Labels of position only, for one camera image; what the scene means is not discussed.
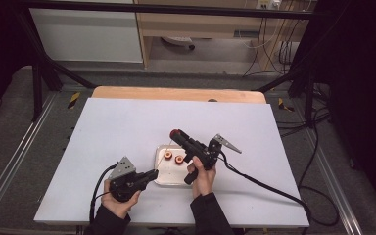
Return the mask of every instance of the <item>desk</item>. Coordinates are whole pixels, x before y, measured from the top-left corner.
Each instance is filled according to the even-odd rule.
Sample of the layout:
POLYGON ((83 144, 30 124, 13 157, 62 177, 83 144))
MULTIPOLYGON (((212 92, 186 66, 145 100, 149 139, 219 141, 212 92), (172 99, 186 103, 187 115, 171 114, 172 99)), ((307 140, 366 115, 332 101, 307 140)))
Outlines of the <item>desk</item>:
MULTIPOLYGON (((225 8, 247 8, 255 9, 258 0, 239 1, 239 0, 133 0, 135 4, 156 4, 156 5, 184 5, 201 7, 225 7, 225 8)), ((280 10, 283 11, 302 11, 312 10, 315 3, 307 8, 304 1, 283 0, 280 10)), ((221 17, 221 16, 193 16, 193 15, 171 15, 171 14, 136 14, 139 30, 139 39, 141 42, 142 58, 145 67, 149 65, 150 51, 153 37, 197 37, 197 38, 234 38, 237 37, 235 31, 254 31, 260 34, 260 44, 262 41, 262 32, 259 32, 261 23, 260 18, 241 18, 241 17, 221 17)), ((267 54, 273 59, 277 45, 280 41, 301 41, 305 33, 308 21, 299 20, 277 20, 267 19, 267 28, 265 30, 265 40, 268 40, 273 33, 272 40, 265 44, 267 54)), ((268 71, 271 64, 263 50, 258 53, 258 62, 263 71, 268 71)))
MULTIPOLYGON (((156 148, 168 144, 173 128, 204 143, 220 133, 243 151, 239 155, 223 150, 238 170, 299 198, 270 106, 262 94, 99 87, 87 100, 34 220, 87 224, 100 174, 123 156, 130 158, 138 172, 152 169, 156 148), (242 97, 256 102, 228 103, 229 94, 234 101, 242 97), (199 101, 208 99, 226 102, 199 101)), ((235 175, 221 161, 217 162, 214 192, 233 227, 308 226, 300 205, 235 175)), ((130 212, 131 224, 191 226, 191 197, 189 186, 163 187, 151 182, 130 212)))

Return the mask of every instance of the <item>person's left hand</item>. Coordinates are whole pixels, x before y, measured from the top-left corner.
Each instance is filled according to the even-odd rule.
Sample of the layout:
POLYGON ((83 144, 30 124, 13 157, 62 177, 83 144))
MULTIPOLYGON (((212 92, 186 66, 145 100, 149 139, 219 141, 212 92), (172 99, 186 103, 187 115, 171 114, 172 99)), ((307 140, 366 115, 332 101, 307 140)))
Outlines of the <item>person's left hand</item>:
MULTIPOLYGON (((109 192, 110 180, 106 179, 104 183, 104 192, 107 193, 109 192)), ((102 204, 117 217, 124 219, 127 213, 130 212, 131 207, 137 204, 140 193, 140 190, 137 191, 135 194, 133 194, 129 201, 125 203, 118 202, 111 193, 108 193, 102 196, 102 204)))

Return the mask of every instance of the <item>hand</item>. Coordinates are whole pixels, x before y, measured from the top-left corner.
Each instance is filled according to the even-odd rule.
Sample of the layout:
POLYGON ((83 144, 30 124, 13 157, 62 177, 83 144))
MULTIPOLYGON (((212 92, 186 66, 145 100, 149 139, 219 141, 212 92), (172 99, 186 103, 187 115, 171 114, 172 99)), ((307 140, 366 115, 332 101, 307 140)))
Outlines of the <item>hand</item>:
POLYGON ((194 156, 192 163, 187 166, 188 172, 194 172, 195 168, 198 170, 198 176, 192 183, 192 196, 196 199, 198 196, 212 192, 212 185, 216 175, 215 165, 210 170, 205 170, 201 160, 194 156))
MULTIPOLYGON (((109 192, 110 180, 105 180, 104 192, 109 192)), ((130 212, 130 208, 137 204, 141 191, 137 191, 133 196, 129 199, 129 201, 125 203, 118 202, 111 193, 105 194, 102 196, 102 204, 115 214, 117 217, 124 219, 128 212, 130 212)))

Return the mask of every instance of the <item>black handle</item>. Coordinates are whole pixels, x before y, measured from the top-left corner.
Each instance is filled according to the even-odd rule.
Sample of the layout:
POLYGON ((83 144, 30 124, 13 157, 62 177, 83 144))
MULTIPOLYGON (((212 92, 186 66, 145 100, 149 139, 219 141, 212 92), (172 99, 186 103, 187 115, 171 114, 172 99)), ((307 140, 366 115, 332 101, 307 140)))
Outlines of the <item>black handle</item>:
POLYGON ((187 174, 187 176, 184 178, 184 182, 186 184, 191 184, 192 182, 194 182, 197 176, 198 176, 198 170, 195 168, 194 172, 187 174))

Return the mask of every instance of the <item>floor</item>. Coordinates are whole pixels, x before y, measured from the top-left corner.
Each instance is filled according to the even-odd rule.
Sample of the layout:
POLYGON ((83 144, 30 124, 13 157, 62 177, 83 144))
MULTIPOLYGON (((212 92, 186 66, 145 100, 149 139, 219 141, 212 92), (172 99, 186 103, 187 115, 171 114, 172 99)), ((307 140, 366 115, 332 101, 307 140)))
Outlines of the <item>floor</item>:
MULTIPOLYGON (((112 67, 112 64, 107 69, 106 65, 98 64, 91 70, 86 70, 88 67, 83 66, 76 70, 86 79, 104 85, 250 90, 275 79, 287 69, 276 60, 273 64, 278 71, 244 76, 249 68, 247 74, 261 72, 259 64, 252 63, 255 51, 248 47, 248 41, 194 39, 194 43, 196 48, 192 51, 156 38, 151 63, 146 69, 134 65, 112 67)), ((71 226, 51 227, 32 221, 39 207, 39 199, 45 193, 57 162, 63 155, 63 148, 68 145, 71 128, 79 117, 85 98, 91 95, 91 91, 77 86, 70 79, 63 77, 63 80, 65 89, 55 94, 55 105, 39 133, 33 137, 34 144, 24 154, 23 162, 17 166, 11 184, 7 185, 4 190, 6 193, 0 199, 0 234, 74 233, 71 226), (76 90, 81 91, 81 98, 74 109, 66 109, 76 90)), ((276 120, 299 122, 301 118, 298 109, 302 99, 289 99, 286 92, 289 85, 290 83, 284 83, 265 95, 272 105, 276 120), (282 109, 279 109, 279 98, 284 101, 282 109)), ((0 175, 31 125, 31 97, 30 73, 28 70, 20 70, 15 74, 14 82, 0 105, 0 175)), ((322 147, 320 151, 331 163, 362 232, 351 233, 345 228, 345 222, 339 221, 331 227, 313 223, 308 234, 376 234, 376 195, 373 188, 362 172, 350 168, 349 159, 334 131, 333 123, 323 121, 318 129, 322 147)), ((313 151, 310 133, 310 130, 302 130, 282 139, 292 172, 297 179, 302 175, 313 151)), ((319 162, 316 161, 305 178, 305 185, 316 187, 330 195, 331 191, 325 182, 319 162)), ((313 206, 313 213, 317 218, 326 221, 334 219, 334 210, 325 199, 304 191, 303 197, 313 206)), ((160 231, 133 228, 128 234, 164 234, 165 231, 165 228, 160 231)), ((300 234, 300 231, 270 229, 267 232, 253 229, 247 234, 300 234)))

